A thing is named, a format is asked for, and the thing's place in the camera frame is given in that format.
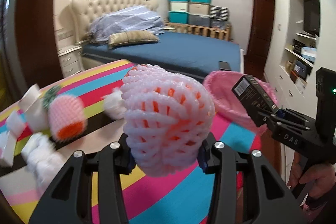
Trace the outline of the person right hand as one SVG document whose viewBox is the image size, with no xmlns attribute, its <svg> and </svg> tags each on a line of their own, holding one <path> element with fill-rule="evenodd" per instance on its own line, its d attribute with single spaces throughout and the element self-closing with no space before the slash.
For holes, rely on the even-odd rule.
<svg viewBox="0 0 336 224">
<path fill-rule="evenodd" d="M 295 152 L 287 186 L 295 187 L 297 184 L 313 182 L 313 186 L 309 191 L 309 196 L 312 198 L 320 198 L 333 188 L 335 185 L 335 166 L 317 164 L 311 166 L 302 174 L 302 168 L 299 165 L 300 160 L 301 155 Z"/>
</svg>

